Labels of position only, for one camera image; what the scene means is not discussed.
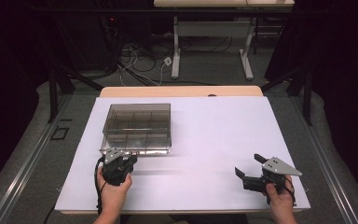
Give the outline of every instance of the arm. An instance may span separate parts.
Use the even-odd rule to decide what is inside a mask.
[[[120,216],[121,208],[126,201],[127,191],[132,184],[131,174],[127,174],[124,183],[120,186],[113,186],[103,179],[102,168],[100,167],[97,173],[97,181],[101,190],[103,211],[94,224],[114,224]]]
[[[286,180],[285,185],[288,189],[292,188],[290,182]],[[293,199],[289,192],[283,190],[278,194],[273,184],[267,184],[267,194],[271,199],[271,214],[275,223],[277,224],[297,224],[295,216],[293,215]]]

